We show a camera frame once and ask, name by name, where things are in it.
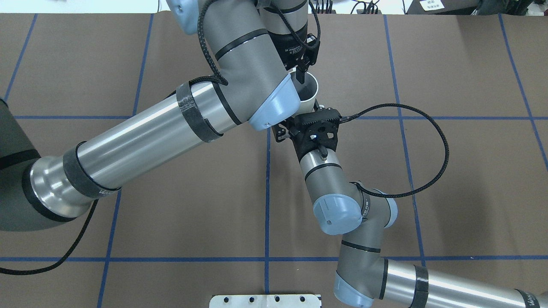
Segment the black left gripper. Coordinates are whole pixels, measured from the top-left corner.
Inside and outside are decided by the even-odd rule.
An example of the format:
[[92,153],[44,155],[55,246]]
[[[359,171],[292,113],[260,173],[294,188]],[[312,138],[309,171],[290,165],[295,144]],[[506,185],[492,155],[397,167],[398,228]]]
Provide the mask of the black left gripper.
[[284,67],[296,67],[296,80],[300,84],[304,84],[309,67],[316,64],[320,47],[320,36],[307,34],[306,31],[307,26],[297,30],[295,35],[270,32],[270,38]]

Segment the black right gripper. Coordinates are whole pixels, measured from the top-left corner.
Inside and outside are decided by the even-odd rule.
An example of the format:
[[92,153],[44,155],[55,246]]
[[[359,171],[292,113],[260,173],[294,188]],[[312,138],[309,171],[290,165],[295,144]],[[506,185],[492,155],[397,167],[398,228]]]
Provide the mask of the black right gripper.
[[298,160],[312,151],[319,150],[321,158],[327,158],[328,150],[337,150],[339,125],[330,121],[297,128],[294,120],[284,120],[274,125],[274,140],[277,143],[291,139]]

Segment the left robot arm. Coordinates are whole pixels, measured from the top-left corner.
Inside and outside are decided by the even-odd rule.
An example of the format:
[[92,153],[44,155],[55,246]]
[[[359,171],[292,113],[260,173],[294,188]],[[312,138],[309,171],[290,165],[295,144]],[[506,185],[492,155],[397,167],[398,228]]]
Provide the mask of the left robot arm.
[[301,105],[289,70],[307,41],[309,0],[169,0],[198,34],[212,76],[186,82],[160,103],[67,150],[41,157],[1,105],[1,230],[71,222],[129,180],[249,123],[264,130]]

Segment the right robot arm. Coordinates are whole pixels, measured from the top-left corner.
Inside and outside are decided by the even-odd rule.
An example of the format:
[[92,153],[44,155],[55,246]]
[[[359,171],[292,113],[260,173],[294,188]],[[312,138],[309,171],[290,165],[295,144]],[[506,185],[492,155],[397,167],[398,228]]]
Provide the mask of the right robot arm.
[[[381,255],[540,296],[547,291],[547,169],[525,120],[441,120],[450,163],[432,187],[396,200]],[[384,193],[427,183],[444,160],[425,120],[358,120],[340,129],[345,175]],[[327,308],[341,238],[321,232],[291,142],[271,142],[268,290],[315,293]]]

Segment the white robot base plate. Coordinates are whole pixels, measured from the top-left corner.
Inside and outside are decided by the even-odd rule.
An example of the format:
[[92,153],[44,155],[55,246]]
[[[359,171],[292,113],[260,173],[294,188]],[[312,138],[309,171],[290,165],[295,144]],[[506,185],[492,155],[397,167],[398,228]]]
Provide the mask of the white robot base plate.
[[210,308],[321,308],[321,295],[247,294],[213,296]]

